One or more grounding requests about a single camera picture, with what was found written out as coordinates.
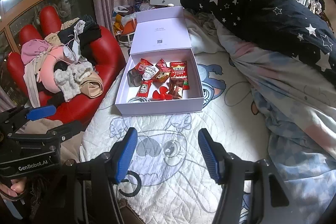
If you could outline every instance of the bed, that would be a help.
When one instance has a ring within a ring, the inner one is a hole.
[[[201,113],[121,117],[114,100],[122,72],[117,77],[84,134],[81,160],[108,151],[135,127],[128,182],[118,185],[117,194],[145,223],[212,222],[221,188],[198,147],[203,127],[244,160],[270,157],[305,223],[324,213],[336,193],[335,37],[293,1],[181,0],[197,12],[185,10],[185,18],[204,91]],[[276,18],[289,7],[285,18]],[[305,15],[310,25],[302,30]],[[317,35],[325,40],[314,40]],[[248,212],[248,182],[244,189],[240,223]]]

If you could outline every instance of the blue gripper pad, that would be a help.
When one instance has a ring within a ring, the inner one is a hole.
[[[198,145],[201,149],[205,164],[208,168],[210,177],[215,180],[217,184],[222,184],[225,173],[225,149],[220,143],[212,140],[209,132],[202,128],[198,132]]]
[[[28,112],[26,118],[31,121],[36,121],[56,113],[56,107],[53,105],[50,106],[42,106],[33,108],[31,111]]]
[[[137,142],[137,130],[131,127],[123,140],[116,142],[110,150],[110,154],[112,155],[112,165],[114,166],[115,171],[112,180],[113,183],[118,184],[126,177]]]

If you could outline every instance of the red sachet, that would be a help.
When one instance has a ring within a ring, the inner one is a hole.
[[[167,63],[161,58],[155,65],[159,70],[163,72],[171,72],[171,69],[167,67]]]
[[[153,80],[143,80],[136,96],[147,98],[148,93],[149,93],[149,88],[151,87],[152,83],[153,83]]]
[[[169,92],[173,96],[173,99],[182,99],[184,79],[170,78]]]
[[[167,67],[167,63],[161,58],[155,65],[159,71],[154,75],[154,82],[164,83],[171,76],[172,69]]]
[[[170,62],[170,67],[173,70],[172,75],[170,75],[170,77],[183,79],[184,80],[183,89],[184,90],[190,89],[188,83],[187,61]]]
[[[134,68],[137,69],[137,70],[140,72],[141,75],[143,75],[143,73],[144,73],[143,70],[142,70],[142,71],[139,70],[139,66],[140,66],[141,64],[146,65],[146,66],[153,66],[153,64],[150,63],[150,62],[148,62],[146,59],[143,59],[143,58],[140,59],[140,62],[137,63],[137,65],[136,65]]]

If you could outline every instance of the fluffy white sweater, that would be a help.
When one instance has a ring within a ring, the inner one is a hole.
[[[58,69],[54,72],[55,83],[63,92],[66,102],[81,93],[81,81],[90,76],[92,72],[93,67],[90,62],[71,64],[66,71]]]

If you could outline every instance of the red hand-shaped chair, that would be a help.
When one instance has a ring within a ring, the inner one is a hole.
[[[45,36],[55,33],[61,29],[62,22],[59,19],[56,10],[47,6],[40,13],[41,29]],[[51,120],[61,120],[63,123],[79,120],[87,125],[98,109],[100,103],[105,97],[113,81],[125,66],[125,58],[114,36],[105,27],[100,26],[101,38],[90,44],[92,54],[97,62],[95,66],[100,78],[103,81],[104,92],[97,98],[90,99],[84,94],[75,96],[71,101],[62,103],[56,111],[56,114],[48,117]],[[32,39],[43,39],[35,27],[31,24],[24,26],[20,33],[19,39],[21,45]],[[21,56],[17,52],[8,55],[7,68],[11,77],[18,87],[28,97],[28,90],[23,80],[25,66],[22,63]],[[39,92],[41,106],[47,104],[47,100],[52,97],[53,93],[48,91]]]

